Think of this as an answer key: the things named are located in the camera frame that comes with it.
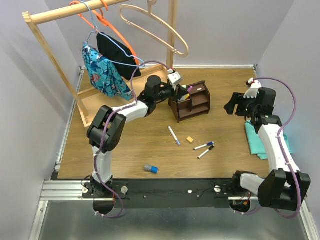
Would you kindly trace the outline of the yellow cap white marker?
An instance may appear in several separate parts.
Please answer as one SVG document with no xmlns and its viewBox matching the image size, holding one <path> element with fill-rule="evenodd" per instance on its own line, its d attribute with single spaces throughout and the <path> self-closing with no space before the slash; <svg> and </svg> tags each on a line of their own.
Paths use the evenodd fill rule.
<svg viewBox="0 0 320 240">
<path fill-rule="evenodd" d="M 180 101 L 185 101 L 190 97 L 190 94 L 186 94 L 183 97 L 180 98 Z"/>
</svg>

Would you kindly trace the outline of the lavender cap white marker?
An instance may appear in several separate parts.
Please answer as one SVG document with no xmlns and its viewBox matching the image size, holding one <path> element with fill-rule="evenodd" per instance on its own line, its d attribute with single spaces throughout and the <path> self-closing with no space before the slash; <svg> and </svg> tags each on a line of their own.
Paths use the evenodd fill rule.
<svg viewBox="0 0 320 240">
<path fill-rule="evenodd" d="M 172 129 L 170 126 L 168 126 L 168 130 L 169 130 L 170 134 L 172 135 L 172 137 L 173 137 L 174 141 L 176 142 L 176 144 L 177 144 L 178 146 L 180 146 L 181 143 L 180 143 L 180 141 L 178 140 L 178 138 L 177 138 L 176 134 L 174 133 L 173 129 Z"/>
</svg>

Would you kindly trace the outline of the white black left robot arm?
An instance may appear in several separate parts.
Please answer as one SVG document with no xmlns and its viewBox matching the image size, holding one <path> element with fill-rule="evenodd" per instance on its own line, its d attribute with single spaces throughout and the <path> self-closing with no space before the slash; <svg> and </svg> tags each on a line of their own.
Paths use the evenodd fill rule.
<svg viewBox="0 0 320 240">
<path fill-rule="evenodd" d="M 120 107 L 103 105 L 97 112 L 87 130 L 87 138 L 93 151 L 93 173 L 90 184 L 93 191 L 101 198 L 107 197 L 111 191 L 108 183 L 112 179 L 112 152 L 120 142 L 126 124 L 153 113 L 157 104 L 167 99 L 179 100 L 188 94 L 180 82 L 182 78 L 177 72 L 167 76 L 162 82 L 157 75 L 147 78 L 144 90 L 135 100 Z"/>
</svg>

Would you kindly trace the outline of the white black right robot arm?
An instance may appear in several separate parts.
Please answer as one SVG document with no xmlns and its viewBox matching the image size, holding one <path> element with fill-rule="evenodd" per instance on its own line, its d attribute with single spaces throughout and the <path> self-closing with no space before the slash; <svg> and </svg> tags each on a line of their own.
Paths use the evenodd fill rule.
<svg viewBox="0 0 320 240">
<path fill-rule="evenodd" d="M 259 205 L 277 211 L 293 211 L 296 216 L 311 185 L 311 178 L 295 164 L 283 135 L 280 117 L 273 114 L 276 91 L 266 87 L 245 93 L 234 92 L 224 106 L 227 114 L 250 117 L 255 133 L 266 151 L 270 173 L 266 178 L 254 173 L 237 171 L 230 183 L 230 191 L 241 196 L 249 191 L 258 198 Z"/>
</svg>

